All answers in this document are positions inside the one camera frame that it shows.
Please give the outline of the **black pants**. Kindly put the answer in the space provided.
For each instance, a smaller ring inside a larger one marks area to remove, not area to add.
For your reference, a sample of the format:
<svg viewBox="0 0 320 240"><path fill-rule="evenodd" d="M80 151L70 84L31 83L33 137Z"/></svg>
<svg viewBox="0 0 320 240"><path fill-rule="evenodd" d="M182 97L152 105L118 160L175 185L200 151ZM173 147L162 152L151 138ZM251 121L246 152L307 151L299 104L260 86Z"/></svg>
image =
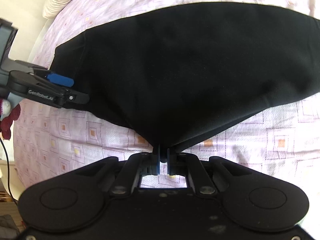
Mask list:
<svg viewBox="0 0 320 240"><path fill-rule="evenodd" d="M89 96L66 108L182 151L319 92L319 20L281 7L193 3L99 25L58 46L51 70Z"/></svg>

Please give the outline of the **red white fuzzy sleeve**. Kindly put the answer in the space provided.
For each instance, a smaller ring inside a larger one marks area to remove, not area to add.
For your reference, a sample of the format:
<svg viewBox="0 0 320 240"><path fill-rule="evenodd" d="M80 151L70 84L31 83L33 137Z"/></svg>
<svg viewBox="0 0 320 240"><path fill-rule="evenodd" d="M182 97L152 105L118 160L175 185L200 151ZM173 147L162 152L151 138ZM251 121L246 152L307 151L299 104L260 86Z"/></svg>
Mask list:
<svg viewBox="0 0 320 240"><path fill-rule="evenodd" d="M4 140L11 138L11 126L17 121L21 114L21 107L18 104L12 108L7 99L1 98L1 135Z"/></svg>

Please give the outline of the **pink patterned bed sheet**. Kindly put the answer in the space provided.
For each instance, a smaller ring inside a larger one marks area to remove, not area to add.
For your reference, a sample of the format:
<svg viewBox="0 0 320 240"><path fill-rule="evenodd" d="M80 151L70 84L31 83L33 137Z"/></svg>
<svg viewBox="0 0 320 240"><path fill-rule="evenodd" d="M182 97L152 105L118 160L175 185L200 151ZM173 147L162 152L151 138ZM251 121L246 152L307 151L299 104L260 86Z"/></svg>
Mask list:
<svg viewBox="0 0 320 240"><path fill-rule="evenodd" d="M49 67L55 48L82 31L119 18L176 4L243 2L275 5L319 18L319 0L71 0L44 36L34 63ZM100 159L126 160L151 145L135 131L90 113L21 102L14 156L24 186ZM201 160L217 155L304 187L319 169L319 95L267 109L187 149Z"/></svg>

